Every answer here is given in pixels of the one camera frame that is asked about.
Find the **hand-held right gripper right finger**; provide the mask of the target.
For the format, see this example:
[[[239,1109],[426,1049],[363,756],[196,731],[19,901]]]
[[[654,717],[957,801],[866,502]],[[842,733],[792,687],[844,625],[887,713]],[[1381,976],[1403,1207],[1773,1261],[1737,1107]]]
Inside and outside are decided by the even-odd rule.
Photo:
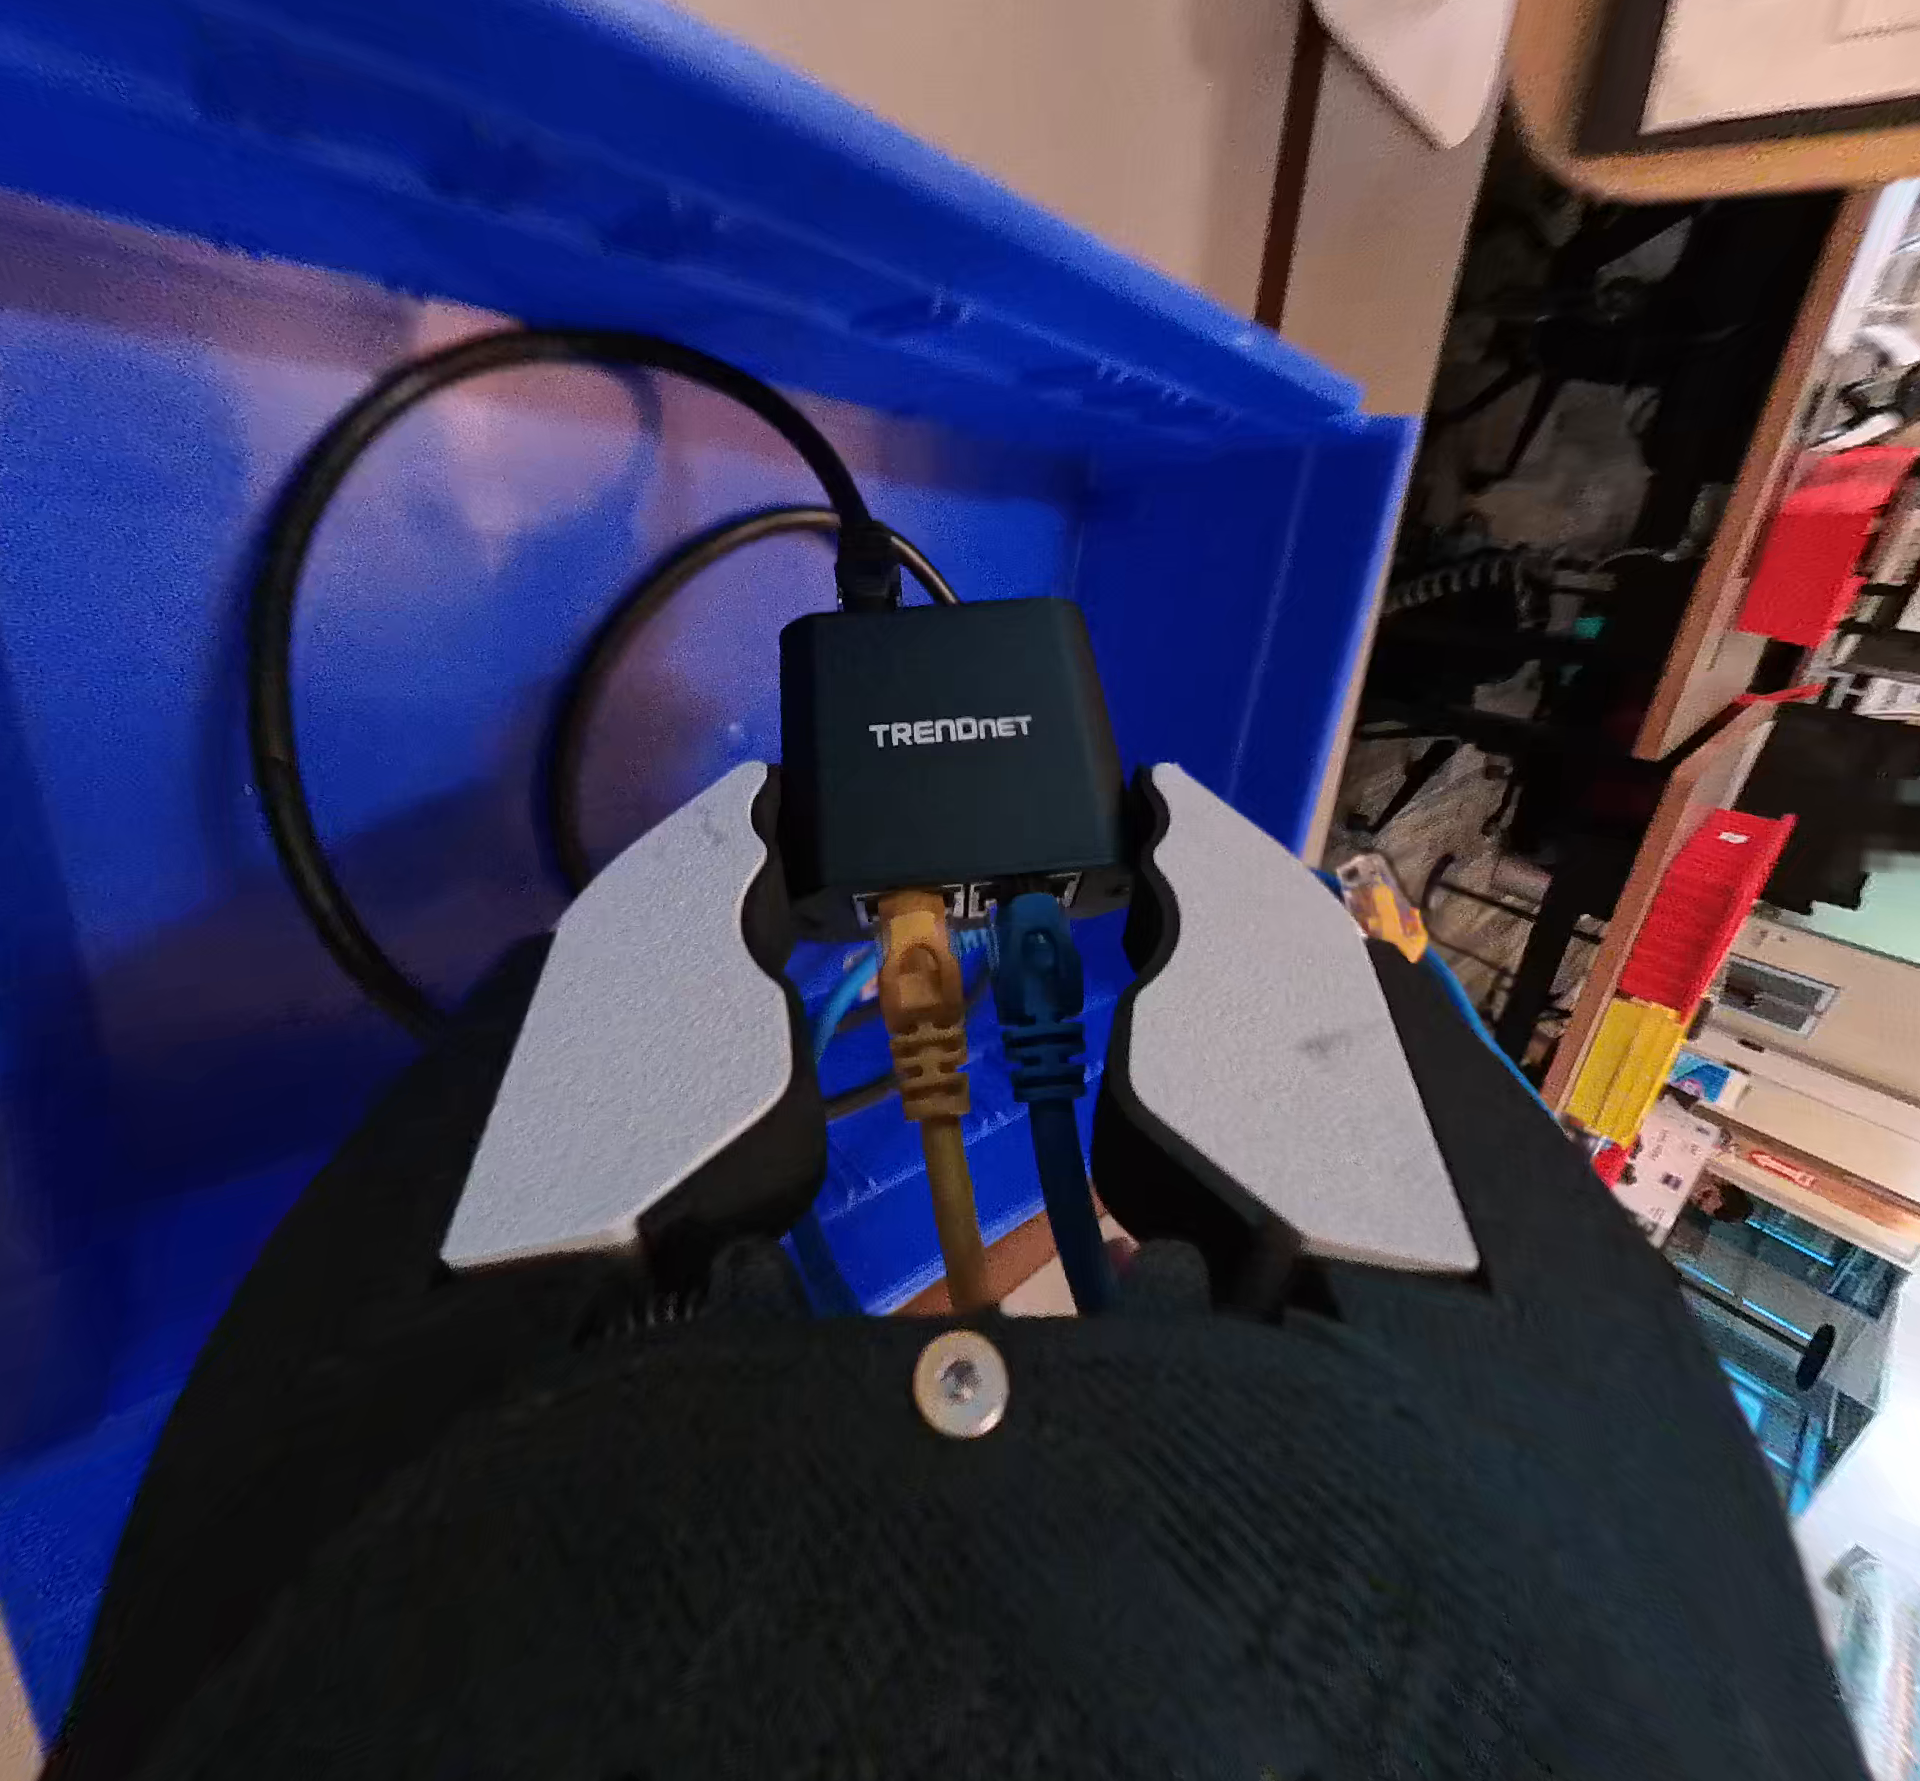
[[[1377,964],[1279,838],[1185,768],[1143,767],[1093,1118],[1098,1201],[1219,1283],[1299,1255],[1460,1280],[1481,1255]]]

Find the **small yellow shelf bin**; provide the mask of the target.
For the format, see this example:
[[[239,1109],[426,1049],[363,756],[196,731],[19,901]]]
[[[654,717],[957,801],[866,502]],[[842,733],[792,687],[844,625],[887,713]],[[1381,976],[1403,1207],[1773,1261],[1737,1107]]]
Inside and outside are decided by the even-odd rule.
[[[1603,1146],[1631,1149],[1655,1112],[1687,1042],[1691,1015],[1615,997],[1581,1062],[1563,1122]]]

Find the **red shelf bin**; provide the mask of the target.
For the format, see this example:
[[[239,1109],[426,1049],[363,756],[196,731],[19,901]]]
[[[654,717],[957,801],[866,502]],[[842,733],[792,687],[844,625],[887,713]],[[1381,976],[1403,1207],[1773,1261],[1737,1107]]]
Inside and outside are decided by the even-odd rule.
[[[1615,984],[1691,1018],[1759,904],[1799,818],[1714,808],[1669,863]]]
[[[1800,648],[1826,643],[1856,605],[1862,561],[1915,467],[1916,450],[1892,442],[1808,461],[1768,522],[1737,631]]]

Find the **wooden shelf unit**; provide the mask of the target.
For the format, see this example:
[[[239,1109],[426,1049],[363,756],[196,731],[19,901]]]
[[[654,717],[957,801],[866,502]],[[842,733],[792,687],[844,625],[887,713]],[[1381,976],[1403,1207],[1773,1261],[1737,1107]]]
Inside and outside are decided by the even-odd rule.
[[[1741,477],[1707,547],[1633,747],[1633,758],[1658,772],[1658,802],[1545,1072],[1540,1093],[1554,1115],[1570,1107],[1672,857],[1714,808],[1737,801],[1773,727],[1774,706],[1743,702],[1763,668],[1767,645],[1737,626],[1741,605],[1771,512],[1802,462],[1807,412],[1828,381],[1831,337],[1835,330],[1843,339],[1854,332],[1862,299],[1909,226],[1916,188],[1916,181],[1900,181],[1848,193],[1796,309]]]

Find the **large blue plastic bin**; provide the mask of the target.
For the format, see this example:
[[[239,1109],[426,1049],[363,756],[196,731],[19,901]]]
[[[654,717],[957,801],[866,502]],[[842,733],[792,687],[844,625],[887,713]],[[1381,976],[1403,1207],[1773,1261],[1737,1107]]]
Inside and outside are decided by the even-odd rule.
[[[970,596],[1086,612],[1127,763],[1302,848],[1408,424],[660,0],[4,0],[4,1625],[75,1698],[163,1419],[406,1036],[277,868],[289,468],[447,307],[825,404]]]

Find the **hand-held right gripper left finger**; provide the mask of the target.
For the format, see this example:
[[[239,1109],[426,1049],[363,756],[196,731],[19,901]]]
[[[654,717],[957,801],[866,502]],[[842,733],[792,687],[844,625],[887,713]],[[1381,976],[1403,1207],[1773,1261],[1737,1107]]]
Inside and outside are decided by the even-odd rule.
[[[780,768],[732,768],[564,909],[444,1230],[455,1274],[634,1254],[696,1281],[785,1239],[829,1127],[778,821]]]

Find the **black network switch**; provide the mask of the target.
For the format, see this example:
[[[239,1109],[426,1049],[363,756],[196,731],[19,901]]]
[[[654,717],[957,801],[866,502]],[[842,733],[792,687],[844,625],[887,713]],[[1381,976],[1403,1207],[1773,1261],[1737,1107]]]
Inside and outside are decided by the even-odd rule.
[[[1023,892],[1132,894],[1122,756],[1080,606],[1052,596],[800,617],[780,632],[780,863],[798,930],[852,943],[884,896],[957,925]]]

